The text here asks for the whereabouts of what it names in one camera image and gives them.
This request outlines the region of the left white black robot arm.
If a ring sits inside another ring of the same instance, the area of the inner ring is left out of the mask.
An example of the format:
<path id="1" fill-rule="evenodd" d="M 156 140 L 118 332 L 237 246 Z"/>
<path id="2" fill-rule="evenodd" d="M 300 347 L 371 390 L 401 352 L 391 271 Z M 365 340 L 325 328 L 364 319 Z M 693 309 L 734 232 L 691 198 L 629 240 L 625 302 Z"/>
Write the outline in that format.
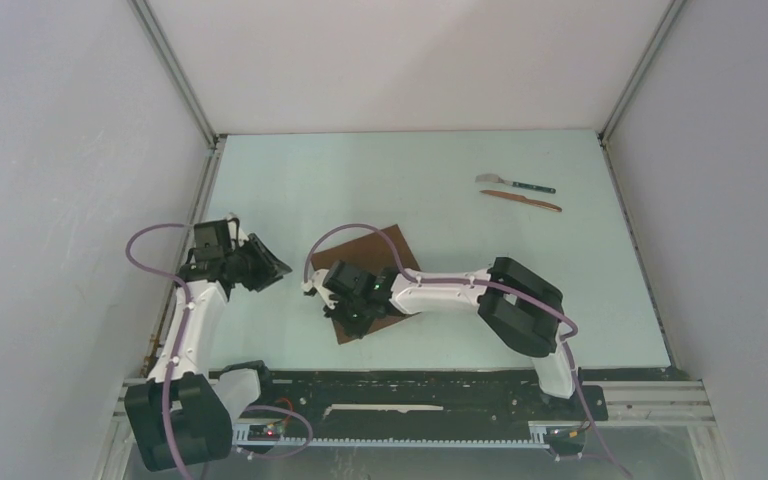
<path id="1" fill-rule="evenodd" d="M 185 262 L 168 272 L 127 259 L 175 287 L 173 318 L 146 379 L 126 390 L 124 407 L 144 466 L 151 472 L 226 458 L 233 422 L 246 410 L 264 416 L 276 403 L 272 375 L 261 360 L 225 367 L 209 378 L 214 337 L 234 288 L 261 292 L 291 273 L 254 233 L 230 213 L 187 225 L 192 244 Z"/>

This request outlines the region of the brown cloth napkin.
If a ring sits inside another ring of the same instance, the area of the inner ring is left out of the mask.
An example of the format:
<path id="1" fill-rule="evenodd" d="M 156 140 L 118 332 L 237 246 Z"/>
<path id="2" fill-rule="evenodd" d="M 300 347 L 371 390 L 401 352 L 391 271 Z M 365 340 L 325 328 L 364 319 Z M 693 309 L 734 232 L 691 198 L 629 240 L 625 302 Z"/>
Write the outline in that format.
<path id="1" fill-rule="evenodd" d="M 379 234 L 372 232 L 321 252 L 317 250 L 311 252 L 307 265 L 307 280 L 311 278 L 316 270 L 329 269 L 338 260 L 345 261 L 373 274 L 378 274 L 385 267 L 395 267 L 397 270 L 399 266 L 412 270 L 420 268 L 401 229 L 397 225 L 386 227 Z M 398 321 L 390 320 L 376 323 L 370 333 L 394 325 L 406 317 L 406 314 L 399 311 Z M 349 339 L 343 334 L 340 326 L 334 321 L 332 321 L 332 324 L 338 344 L 342 345 L 358 340 Z"/>

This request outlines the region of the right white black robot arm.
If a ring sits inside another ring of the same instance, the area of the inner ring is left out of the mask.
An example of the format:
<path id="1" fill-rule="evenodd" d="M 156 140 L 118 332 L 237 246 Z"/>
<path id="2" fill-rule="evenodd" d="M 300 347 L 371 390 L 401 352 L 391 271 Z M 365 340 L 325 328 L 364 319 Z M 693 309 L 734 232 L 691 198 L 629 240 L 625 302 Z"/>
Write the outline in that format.
<path id="1" fill-rule="evenodd" d="M 498 257 L 488 268 L 459 274 L 397 267 L 373 274 L 338 260 L 308 273 L 302 291 L 319 297 L 325 317 L 351 339 L 363 338 L 380 320 L 474 313 L 505 346 L 531 360 L 548 414 L 566 418 L 582 403 L 576 369 L 562 345 L 563 295 L 511 258 Z"/>

